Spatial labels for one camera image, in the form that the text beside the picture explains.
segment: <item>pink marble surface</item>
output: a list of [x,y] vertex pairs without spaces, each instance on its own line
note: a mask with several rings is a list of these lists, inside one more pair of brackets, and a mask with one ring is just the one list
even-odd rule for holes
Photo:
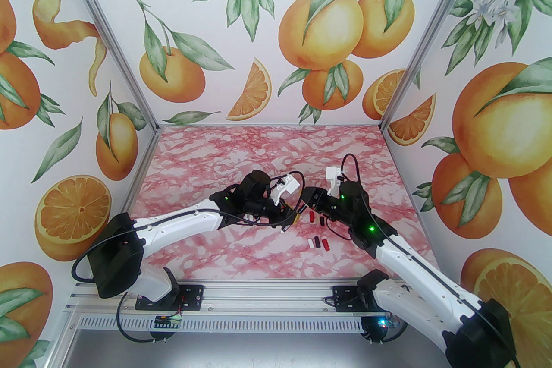
[[[133,217],[184,208],[241,182],[253,169],[270,176],[305,174],[307,186],[323,186],[325,169],[345,153],[357,157],[374,213],[390,222],[429,262],[433,252],[377,126],[171,127],[157,151],[132,210]],[[353,161],[345,166],[355,175]],[[298,192],[286,198],[295,204]],[[347,228],[332,224],[347,235]],[[308,238],[326,238],[330,251],[310,249]],[[309,210],[286,233],[280,228],[229,226],[192,236],[151,255],[177,279],[266,279],[360,277],[381,265],[326,227],[309,222]]]

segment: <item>orange slice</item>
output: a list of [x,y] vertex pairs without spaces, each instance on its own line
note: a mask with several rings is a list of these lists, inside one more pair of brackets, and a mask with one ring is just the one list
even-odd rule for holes
[[71,176],[56,183],[36,208],[40,247],[52,259],[76,259],[99,235],[110,209],[109,189],[94,176]]
[[508,311],[521,366],[550,366],[552,287],[535,267],[510,252],[483,249],[467,259],[461,283],[483,301],[493,298]]
[[387,72],[375,80],[366,90],[362,100],[362,108],[367,117],[373,120],[381,119],[404,72],[404,69]]
[[263,64],[255,58],[243,92],[229,111],[226,119],[242,121],[254,117],[267,107],[271,94],[270,76]]
[[398,145],[412,145],[420,139],[430,125],[435,110],[433,94],[413,112],[389,125],[389,135]]

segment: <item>wall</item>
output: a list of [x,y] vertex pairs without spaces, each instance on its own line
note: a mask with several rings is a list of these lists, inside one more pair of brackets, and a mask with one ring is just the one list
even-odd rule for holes
[[[52,348],[70,261],[119,212],[152,130],[81,0],[0,3],[0,365],[27,368]],[[98,139],[109,124],[119,162]]]
[[98,0],[156,118],[176,124],[376,123],[369,86],[406,66],[437,1],[315,0],[329,5],[303,45],[309,0]]
[[508,309],[529,368],[552,363],[551,26],[552,0],[456,0],[385,133],[441,269]]

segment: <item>yellow object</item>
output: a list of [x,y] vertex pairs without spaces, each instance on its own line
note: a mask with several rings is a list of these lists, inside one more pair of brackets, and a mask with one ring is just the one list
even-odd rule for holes
[[496,178],[489,181],[485,198],[477,214],[463,226],[458,226],[458,223],[465,201],[441,204],[454,186],[471,172],[473,169],[460,153],[444,157],[433,172],[431,194],[439,218],[451,232],[462,238],[479,239],[494,230],[502,214],[502,192]]
[[368,118],[381,119],[404,72],[404,69],[387,72],[375,80],[366,90],[362,100],[362,109]]
[[76,175],[56,183],[36,208],[40,248],[57,261],[76,259],[100,234],[110,210],[109,189],[94,176]]
[[40,295],[6,313],[6,318],[16,321],[29,335],[0,343],[2,368],[18,368],[35,346],[50,314],[53,289],[50,276],[38,264],[14,262],[0,267],[0,295],[11,289],[25,288],[35,289]]
[[328,70],[312,70],[303,81],[302,87],[303,98],[309,106],[319,110],[334,110],[349,104],[357,97],[364,81],[362,71],[357,64],[349,60],[343,62],[343,67],[347,72],[347,78],[349,78],[347,99],[343,99],[341,92],[336,87],[332,96],[324,104],[324,88],[328,78]]
[[0,0],[0,53],[16,38],[16,16],[9,0]]
[[116,112],[109,117],[109,141],[113,153],[98,133],[96,159],[105,176],[120,181],[128,176],[138,156],[138,136],[128,116]]
[[171,102],[197,100],[205,90],[205,74],[202,68],[191,62],[174,47],[167,53],[167,66],[163,80],[150,64],[147,54],[140,59],[140,76],[147,88],[158,97]]
[[519,209],[536,228],[552,236],[552,159],[508,181]]
[[272,83],[267,69],[254,59],[243,92],[228,112],[229,121],[243,121],[254,117],[267,107],[272,94]]
[[286,11],[278,30],[282,55],[294,66],[324,70],[347,58],[361,38],[363,17],[356,0],[335,0],[322,9],[303,34],[311,0],[296,0]]
[[414,3],[405,0],[401,13],[385,31],[387,17],[384,10],[385,0],[359,0],[364,17],[361,38],[353,49],[353,55],[361,58],[382,57],[406,38],[414,23]]
[[454,139],[469,165],[487,176],[527,175],[552,157],[552,94],[511,94],[477,114],[526,66],[490,66],[468,82],[454,106]]
[[88,86],[90,92],[96,96],[95,78],[102,64],[107,49],[92,23],[81,20],[55,23],[55,18],[60,11],[61,0],[35,0],[33,3],[33,20],[36,31],[44,43],[50,49],[61,49],[71,43],[79,42],[86,37],[95,37],[96,46],[94,62],[88,71]]
[[0,106],[5,120],[0,119],[0,130],[16,129],[27,124],[36,115],[40,105],[39,86],[29,67],[8,52],[0,53],[0,74],[16,90],[27,107],[19,106],[0,94]]
[[467,258],[461,284],[483,301],[495,299],[508,311],[523,368],[550,366],[552,287],[534,266],[504,250],[483,249]]
[[410,114],[389,125],[388,132],[393,141],[398,145],[412,145],[426,133],[433,118],[436,96],[433,94]]

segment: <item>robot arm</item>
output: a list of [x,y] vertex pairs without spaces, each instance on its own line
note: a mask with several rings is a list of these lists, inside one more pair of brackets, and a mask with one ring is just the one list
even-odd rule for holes
[[299,183],[286,175],[271,190],[270,182],[266,173],[254,170],[240,184],[188,208],[135,220],[126,213],[115,216],[87,252],[99,297],[130,291],[172,305],[179,293],[174,276],[167,268],[143,262],[144,258],[179,240],[240,222],[246,215],[268,218],[273,227],[292,225],[297,213],[280,197],[297,190]]
[[453,368],[503,368],[514,352],[504,307],[494,299],[481,301],[424,260],[392,226],[372,214],[360,183],[345,181],[340,174],[339,167],[329,167],[330,191],[306,187],[302,193],[305,204],[327,220],[347,225],[355,245],[397,273],[420,295],[408,293],[388,275],[374,270],[357,283],[360,299],[398,315],[422,332],[445,352]]

